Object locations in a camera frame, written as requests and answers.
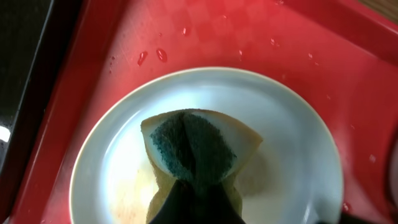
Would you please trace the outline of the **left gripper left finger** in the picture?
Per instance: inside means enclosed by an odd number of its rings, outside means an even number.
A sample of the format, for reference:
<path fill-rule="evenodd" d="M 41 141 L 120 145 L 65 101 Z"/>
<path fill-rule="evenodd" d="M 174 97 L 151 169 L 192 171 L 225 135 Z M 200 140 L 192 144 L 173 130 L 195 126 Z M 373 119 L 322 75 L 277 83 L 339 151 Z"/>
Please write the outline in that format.
<path fill-rule="evenodd" d="M 235 212 L 221 184 L 197 193 L 185 181 L 177 180 L 150 224 L 244 224 Z"/>

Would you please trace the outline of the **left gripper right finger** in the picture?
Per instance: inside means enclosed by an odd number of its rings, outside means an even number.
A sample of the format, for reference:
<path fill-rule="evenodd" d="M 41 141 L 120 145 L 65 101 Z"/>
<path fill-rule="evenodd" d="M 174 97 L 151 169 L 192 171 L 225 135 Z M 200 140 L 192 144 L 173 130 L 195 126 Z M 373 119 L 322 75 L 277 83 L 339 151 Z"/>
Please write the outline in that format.
<path fill-rule="evenodd" d="M 342 212 L 337 222 L 327 222 L 324 220 L 316 221 L 316 224 L 375 224 L 374 222 Z"/>

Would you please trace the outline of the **green yellow sponge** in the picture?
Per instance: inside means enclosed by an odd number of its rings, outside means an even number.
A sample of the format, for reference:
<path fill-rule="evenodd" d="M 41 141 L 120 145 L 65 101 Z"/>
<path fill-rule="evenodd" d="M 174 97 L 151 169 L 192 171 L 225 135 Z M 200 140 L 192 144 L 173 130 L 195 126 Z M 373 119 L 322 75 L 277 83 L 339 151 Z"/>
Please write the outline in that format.
<path fill-rule="evenodd" d="M 257 132 L 223 113 L 184 109 L 145 119 L 141 133 L 159 187 L 150 202 L 147 223 L 177 180 L 188 182 L 199 194 L 221 184 L 242 218 L 242 199 L 234 181 L 263 141 Z"/>

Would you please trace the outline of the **light blue plate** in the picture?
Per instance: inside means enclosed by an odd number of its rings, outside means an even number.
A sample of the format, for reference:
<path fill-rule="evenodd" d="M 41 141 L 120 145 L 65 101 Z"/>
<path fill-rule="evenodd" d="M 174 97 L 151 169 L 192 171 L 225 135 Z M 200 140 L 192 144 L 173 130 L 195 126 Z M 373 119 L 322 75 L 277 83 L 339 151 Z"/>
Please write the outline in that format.
<path fill-rule="evenodd" d="M 144 119 L 199 108 L 236 118 L 261 138 L 237 174 L 234 206 L 246 223 L 337 223 L 343 174 L 330 131 L 301 97 L 246 70 L 194 68 L 151 81 L 117 102 L 84 141 L 72 172 L 72 223 L 146 223 L 166 185 L 152 167 Z"/>

